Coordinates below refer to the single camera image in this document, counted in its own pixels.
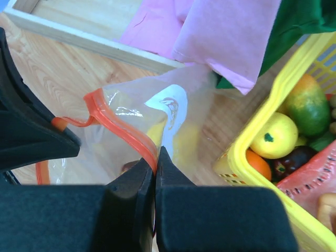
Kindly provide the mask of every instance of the green fruit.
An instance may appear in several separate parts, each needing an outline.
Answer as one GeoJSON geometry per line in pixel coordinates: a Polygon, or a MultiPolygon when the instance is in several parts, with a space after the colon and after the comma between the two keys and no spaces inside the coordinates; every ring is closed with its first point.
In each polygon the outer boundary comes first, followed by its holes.
{"type": "Polygon", "coordinates": [[[285,103],[288,116],[293,119],[302,135],[316,138],[329,128],[329,104],[323,90],[312,76],[303,75],[285,103]]]}
{"type": "Polygon", "coordinates": [[[336,136],[330,131],[326,131],[321,137],[309,141],[308,146],[312,147],[316,151],[322,151],[334,140],[336,140],[336,136]]]}
{"type": "Polygon", "coordinates": [[[329,131],[336,135],[336,122],[332,122],[330,125],[329,125],[329,131]]]}

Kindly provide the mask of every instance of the wooden frame edge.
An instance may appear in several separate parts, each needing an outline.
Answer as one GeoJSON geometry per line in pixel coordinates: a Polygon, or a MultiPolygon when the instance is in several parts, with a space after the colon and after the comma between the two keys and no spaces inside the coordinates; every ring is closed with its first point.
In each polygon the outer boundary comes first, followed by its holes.
{"type": "Polygon", "coordinates": [[[14,8],[14,5],[16,4],[17,0],[10,0],[6,6],[6,8],[14,8]]]}
{"type": "Polygon", "coordinates": [[[57,24],[8,6],[4,13],[19,28],[77,46],[155,73],[165,73],[184,64],[93,34],[57,24]]]}
{"type": "Polygon", "coordinates": [[[39,0],[15,0],[13,9],[18,11],[32,13],[39,0]]]}

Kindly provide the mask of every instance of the ziplock bag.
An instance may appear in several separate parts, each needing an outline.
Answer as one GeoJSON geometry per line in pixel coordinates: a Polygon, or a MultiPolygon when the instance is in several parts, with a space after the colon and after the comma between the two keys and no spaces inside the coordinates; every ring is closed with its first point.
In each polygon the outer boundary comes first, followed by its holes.
{"type": "Polygon", "coordinates": [[[84,97],[89,118],[54,118],[81,140],[77,157],[40,162],[39,184],[106,184],[125,164],[144,158],[154,172],[165,146],[189,178],[200,165],[198,143],[216,96],[218,75],[208,66],[175,69],[161,76],[107,85],[84,97]]]}

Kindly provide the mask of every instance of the wooden table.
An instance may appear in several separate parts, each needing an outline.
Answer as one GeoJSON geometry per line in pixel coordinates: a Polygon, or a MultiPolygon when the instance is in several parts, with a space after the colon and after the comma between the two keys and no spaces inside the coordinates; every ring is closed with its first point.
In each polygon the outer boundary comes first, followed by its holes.
{"type": "MultiPolygon", "coordinates": [[[[56,116],[81,115],[87,110],[82,97],[104,85],[155,75],[20,30],[4,14],[0,14],[0,25],[6,30],[13,60],[26,85],[56,116]]],[[[211,152],[204,154],[204,168],[193,178],[196,184],[225,184],[211,170],[211,165],[234,141],[269,94],[274,77],[291,54],[292,51],[259,78],[255,88],[244,98],[214,101],[202,129],[201,141],[201,147],[210,148],[211,152]]],[[[13,173],[22,184],[36,184],[34,165],[15,169],[13,173]]]]}

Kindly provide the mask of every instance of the wooden surface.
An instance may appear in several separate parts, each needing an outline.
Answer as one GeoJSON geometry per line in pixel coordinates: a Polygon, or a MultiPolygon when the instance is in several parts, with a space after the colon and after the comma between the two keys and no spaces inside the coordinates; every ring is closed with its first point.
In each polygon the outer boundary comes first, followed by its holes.
{"type": "MultiPolygon", "coordinates": [[[[0,14],[8,45],[21,76],[32,92],[56,116],[77,117],[86,113],[82,97],[111,83],[153,76],[152,72],[65,45],[17,28],[0,14]]],[[[262,76],[256,87],[242,99],[215,99],[202,129],[199,155],[203,166],[193,178],[196,184],[223,185],[211,165],[234,141],[245,123],[268,95],[274,76],[292,54],[262,76]]],[[[22,184],[36,184],[30,165],[13,171],[22,184]]]]}
{"type": "Polygon", "coordinates": [[[163,73],[184,66],[116,41],[140,3],[141,0],[10,0],[4,12],[22,29],[143,69],[163,73]]]}

